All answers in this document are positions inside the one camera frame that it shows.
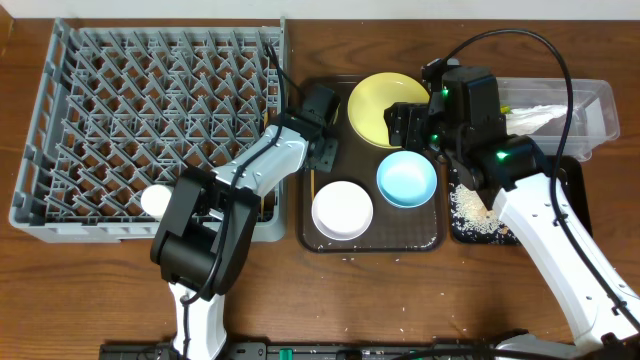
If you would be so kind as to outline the white paper napkin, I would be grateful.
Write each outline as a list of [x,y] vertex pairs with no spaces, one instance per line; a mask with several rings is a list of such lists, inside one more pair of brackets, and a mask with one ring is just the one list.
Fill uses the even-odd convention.
[[506,114],[510,135],[559,136],[566,120],[565,105],[537,105],[514,108]]

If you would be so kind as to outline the light blue bowl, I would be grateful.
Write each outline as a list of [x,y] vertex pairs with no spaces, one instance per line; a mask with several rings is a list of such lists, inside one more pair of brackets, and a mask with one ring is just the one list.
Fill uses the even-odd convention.
[[401,209],[416,208],[432,199],[438,187],[434,165],[423,155],[397,151],[378,166],[376,185],[383,198]]

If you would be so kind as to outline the short wooden chopstick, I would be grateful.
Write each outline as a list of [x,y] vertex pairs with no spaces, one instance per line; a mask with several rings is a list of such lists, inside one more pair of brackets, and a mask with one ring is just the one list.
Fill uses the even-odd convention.
[[311,202],[313,202],[314,198],[315,198],[315,170],[310,170],[310,175],[309,175],[309,179],[310,179],[310,198],[311,198]]

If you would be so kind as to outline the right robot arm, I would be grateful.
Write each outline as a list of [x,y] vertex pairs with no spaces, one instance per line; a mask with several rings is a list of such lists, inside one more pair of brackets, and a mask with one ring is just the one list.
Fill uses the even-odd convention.
[[558,167],[530,137],[508,132],[496,78],[485,68],[449,66],[428,87],[427,102],[385,110],[390,144],[447,156],[460,182],[524,246],[566,317],[578,358],[638,358],[638,294],[577,218]]

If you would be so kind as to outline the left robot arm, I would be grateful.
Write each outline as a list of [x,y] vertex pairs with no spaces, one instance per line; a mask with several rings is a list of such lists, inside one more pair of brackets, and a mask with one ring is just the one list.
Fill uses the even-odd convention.
[[178,178],[150,250],[174,296],[175,359],[216,359],[227,332],[224,297],[246,262],[261,201],[303,168],[328,172],[337,152],[329,126],[340,97],[312,86],[301,107],[282,111],[248,150],[211,171]]

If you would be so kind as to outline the white cup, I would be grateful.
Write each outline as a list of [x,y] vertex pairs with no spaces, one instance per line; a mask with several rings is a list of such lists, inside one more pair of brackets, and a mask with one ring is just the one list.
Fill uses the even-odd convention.
[[140,198],[142,210],[160,221],[166,212],[172,193],[173,188],[166,185],[155,184],[147,187],[142,191]]

